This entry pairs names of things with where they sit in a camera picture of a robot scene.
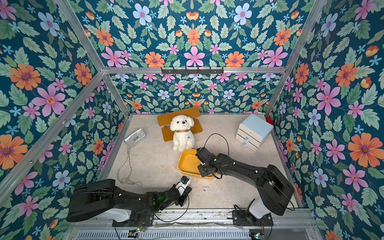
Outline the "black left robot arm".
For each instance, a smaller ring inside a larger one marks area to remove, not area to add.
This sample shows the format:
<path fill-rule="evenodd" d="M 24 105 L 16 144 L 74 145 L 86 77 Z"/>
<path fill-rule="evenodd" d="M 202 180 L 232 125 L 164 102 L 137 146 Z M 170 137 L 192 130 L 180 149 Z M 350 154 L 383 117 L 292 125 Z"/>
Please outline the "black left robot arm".
<path fill-rule="evenodd" d="M 182 207 L 192 190 L 190 183 L 191 180 L 183 176 L 169 190 L 145 194 L 125 191 L 117 187 L 113 179 L 81 185 L 70 198 L 66 220 L 75 223 L 105 218 L 121 223 L 140 213 L 157 213 L 172 205 Z"/>

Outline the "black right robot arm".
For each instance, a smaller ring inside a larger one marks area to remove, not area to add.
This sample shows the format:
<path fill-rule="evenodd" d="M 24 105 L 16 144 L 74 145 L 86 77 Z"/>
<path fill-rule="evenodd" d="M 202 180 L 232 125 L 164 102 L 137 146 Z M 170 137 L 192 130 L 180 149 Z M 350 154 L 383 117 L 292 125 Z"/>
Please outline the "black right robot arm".
<path fill-rule="evenodd" d="M 295 188 L 276 166 L 251 166 L 224 154 L 214 155 L 205 147 L 197 149 L 196 157 L 201 162 L 198 165 L 201 177 L 216 174 L 234 177 L 255 187 L 269 212 L 282 216 L 288 209 Z"/>

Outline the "yellow plastic storage box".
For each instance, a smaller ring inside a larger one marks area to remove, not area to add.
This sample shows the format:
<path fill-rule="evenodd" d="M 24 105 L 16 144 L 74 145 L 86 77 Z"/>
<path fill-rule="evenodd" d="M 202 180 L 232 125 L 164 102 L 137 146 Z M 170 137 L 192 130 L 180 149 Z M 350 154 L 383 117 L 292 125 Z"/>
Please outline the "yellow plastic storage box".
<path fill-rule="evenodd" d="M 198 166 L 201 165 L 201 161 L 196 156 L 196 149 L 187 149 L 181 153 L 178 169 L 184 175 L 196 177 L 202 179 Z"/>

